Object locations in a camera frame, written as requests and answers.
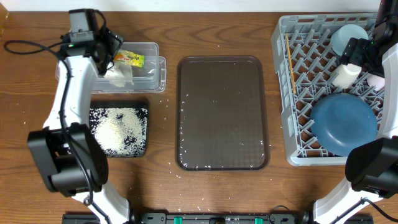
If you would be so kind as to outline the yellow green snack wrapper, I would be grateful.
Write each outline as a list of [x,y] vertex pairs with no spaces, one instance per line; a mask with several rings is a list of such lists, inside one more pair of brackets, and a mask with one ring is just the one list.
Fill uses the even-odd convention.
[[114,58],[114,62],[133,67],[142,68],[144,66],[145,57],[128,50],[119,50]]

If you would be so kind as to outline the pink plastic cup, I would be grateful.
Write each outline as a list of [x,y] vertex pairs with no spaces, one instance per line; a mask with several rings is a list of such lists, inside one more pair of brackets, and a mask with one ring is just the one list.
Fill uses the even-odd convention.
[[367,78],[367,83],[370,87],[374,87],[375,91],[379,91],[385,86],[385,79],[376,75],[370,75]]

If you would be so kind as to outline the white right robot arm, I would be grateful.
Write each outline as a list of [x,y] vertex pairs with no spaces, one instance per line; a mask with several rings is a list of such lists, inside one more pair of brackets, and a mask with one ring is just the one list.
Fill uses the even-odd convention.
[[358,65],[384,70],[384,112],[376,139],[351,150],[344,179],[315,201],[309,223],[344,223],[365,206],[397,193],[397,23],[377,22],[366,49],[351,39],[344,54],[346,59],[360,54]]

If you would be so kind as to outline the white plastic cup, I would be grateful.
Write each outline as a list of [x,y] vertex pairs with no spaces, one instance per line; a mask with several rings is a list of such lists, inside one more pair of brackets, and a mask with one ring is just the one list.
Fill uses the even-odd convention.
[[358,78],[362,68],[354,64],[341,64],[331,74],[332,84],[343,89],[349,88]]

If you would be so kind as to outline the light blue bowl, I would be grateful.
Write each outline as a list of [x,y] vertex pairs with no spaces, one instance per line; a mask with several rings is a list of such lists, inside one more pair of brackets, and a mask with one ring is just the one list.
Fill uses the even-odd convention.
[[368,33],[360,26],[355,24],[348,24],[338,29],[331,37],[333,51],[342,56],[343,52],[351,38],[369,39]]

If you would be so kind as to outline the white paper napkin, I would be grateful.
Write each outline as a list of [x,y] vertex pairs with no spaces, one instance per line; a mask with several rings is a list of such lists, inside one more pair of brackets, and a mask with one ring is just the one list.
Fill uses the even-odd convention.
[[104,78],[109,80],[110,84],[119,88],[125,87],[127,84],[134,85],[133,71],[130,65],[115,63],[105,73]]

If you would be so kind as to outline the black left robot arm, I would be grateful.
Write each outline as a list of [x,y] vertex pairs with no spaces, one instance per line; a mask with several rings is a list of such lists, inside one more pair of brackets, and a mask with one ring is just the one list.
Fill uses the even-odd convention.
[[28,147],[46,188],[86,205],[100,223],[129,223],[129,201],[108,180],[108,161],[89,127],[93,85],[123,43],[104,28],[73,30],[58,59],[58,86],[43,128],[31,131]]

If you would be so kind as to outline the grey dishwasher rack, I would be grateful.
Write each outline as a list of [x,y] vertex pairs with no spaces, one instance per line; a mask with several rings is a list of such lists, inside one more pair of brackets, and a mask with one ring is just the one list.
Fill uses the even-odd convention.
[[386,85],[377,91],[369,86],[368,72],[362,72],[346,90],[333,86],[332,71],[339,65],[330,38],[339,28],[354,24],[371,34],[375,13],[315,14],[282,16],[271,37],[275,72],[282,100],[282,130],[285,155],[293,166],[338,166],[346,158],[319,145],[311,132],[310,112],[321,98],[349,93],[365,101],[374,111],[378,137],[397,135],[397,49],[391,50],[385,71]]

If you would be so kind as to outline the dark blue plate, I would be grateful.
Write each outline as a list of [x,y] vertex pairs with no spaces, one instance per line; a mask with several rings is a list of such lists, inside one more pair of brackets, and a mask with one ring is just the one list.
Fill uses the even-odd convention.
[[319,145],[334,155],[346,157],[364,144],[375,140],[376,115],[357,96],[333,94],[320,99],[312,108],[310,129]]

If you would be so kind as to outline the orange chopstick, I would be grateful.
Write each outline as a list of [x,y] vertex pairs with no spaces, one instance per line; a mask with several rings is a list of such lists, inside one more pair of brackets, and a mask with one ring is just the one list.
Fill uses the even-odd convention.
[[295,78],[294,78],[294,70],[292,66],[292,56],[290,53],[290,44],[289,44],[289,36],[287,33],[285,33],[285,41],[286,41],[286,49],[287,49],[287,55],[288,55],[288,60],[289,60],[289,72],[290,72],[290,78],[292,81],[292,90],[293,94],[296,94],[296,85],[295,85]]

